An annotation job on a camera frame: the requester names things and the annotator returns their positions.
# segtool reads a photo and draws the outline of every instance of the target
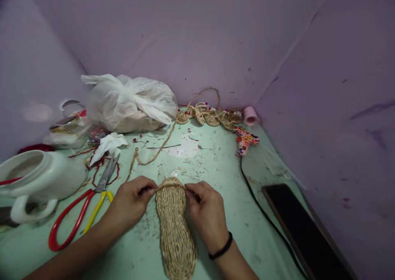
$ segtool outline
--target purple wall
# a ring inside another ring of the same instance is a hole
[[[33,0],[1,0],[0,162],[41,142],[67,99],[84,100],[78,62],[45,21]]]
[[[35,1],[89,74],[158,79],[181,104],[213,86],[223,107],[258,101],[322,2]]]
[[[360,279],[394,279],[395,0],[329,0],[256,105]]]

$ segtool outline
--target scissors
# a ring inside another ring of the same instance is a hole
[[[108,191],[108,192],[106,191],[106,186],[110,180],[112,173],[114,172],[114,169],[115,169],[116,163],[118,162],[118,159],[119,159],[119,155],[117,157],[112,156],[110,158],[109,163],[106,166],[106,169],[104,169],[104,172],[102,174],[102,177],[101,177],[97,187],[95,189],[87,190],[79,198],[77,198],[74,202],[72,202],[59,215],[58,219],[55,221],[55,223],[51,229],[51,232],[49,233],[49,239],[48,239],[49,249],[51,249],[52,251],[60,251],[63,248],[65,248],[67,245],[70,244],[70,242],[73,240],[75,234],[77,233],[79,226],[81,225],[81,222],[85,216],[86,209],[88,208],[89,202],[91,201],[92,197],[96,193],[101,193],[101,198],[100,198],[100,201],[98,202],[98,204],[96,205],[95,209],[93,210],[93,213],[92,213],[91,217],[89,218],[88,223],[86,224],[83,234],[85,234],[89,230],[91,225],[93,224],[93,221],[95,220],[95,217],[96,217],[97,213],[99,212],[100,207],[102,206],[105,197],[108,196],[110,203],[112,202],[112,200],[114,199],[114,196],[112,195],[111,191]],[[79,217],[77,219],[77,222],[74,225],[73,230],[71,231],[71,234],[69,235],[69,237],[66,239],[66,241],[62,245],[59,245],[56,240],[56,235],[57,235],[60,223],[62,222],[62,220],[66,216],[66,214],[68,214],[69,211],[75,205],[77,205],[80,201],[82,201],[85,197],[87,197],[87,198],[85,200],[84,205],[82,206],[81,213],[79,214]]]

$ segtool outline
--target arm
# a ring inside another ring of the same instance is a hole
[[[205,181],[185,184],[185,188],[191,219],[213,255],[229,239],[222,196]],[[226,280],[258,280],[234,240],[228,251],[214,261]]]
[[[119,187],[102,219],[26,279],[75,279],[143,217],[156,183],[140,176]]]

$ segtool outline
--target person's left hand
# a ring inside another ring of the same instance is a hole
[[[118,231],[127,232],[143,217],[157,187],[152,179],[144,176],[122,184],[101,220]]]

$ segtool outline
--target black cable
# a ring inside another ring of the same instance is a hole
[[[250,186],[250,183],[248,182],[248,179],[247,179],[246,175],[244,174],[243,167],[242,167],[242,160],[243,160],[243,157],[240,156],[240,170],[241,170],[241,172],[242,172],[242,175],[243,175],[243,177],[244,177],[244,180],[246,181],[248,190],[250,191],[252,198],[254,199],[254,201],[255,201],[256,205],[259,207],[259,209],[262,211],[263,215],[266,217],[266,219],[270,222],[270,224],[272,225],[272,227],[275,229],[275,231],[277,232],[277,234],[278,234],[278,235],[280,236],[280,238],[284,241],[284,244],[285,244],[285,246],[287,247],[288,252],[289,252],[289,254],[291,255],[291,257],[292,257],[292,259],[293,259],[293,262],[295,263],[295,265],[296,265],[297,269],[299,270],[299,272],[302,274],[302,276],[303,276],[306,280],[309,280],[308,277],[307,277],[307,275],[304,273],[304,271],[303,271],[302,268],[300,267],[300,265],[299,265],[299,263],[298,263],[298,261],[297,261],[297,259],[296,259],[296,257],[295,257],[295,254],[293,253],[293,250],[292,250],[292,248],[290,247],[288,241],[284,238],[283,234],[282,234],[282,233],[279,231],[279,229],[275,226],[275,224],[274,224],[274,223],[272,222],[272,220],[268,217],[268,215],[266,214],[266,212],[262,209],[262,207],[260,206],[259,202],[257,201],[257,199],[256,199],[256,197],[255,197],[255,194],[254,194],[254,192],[252,191],[252,188],[251,188],[251,186]]]

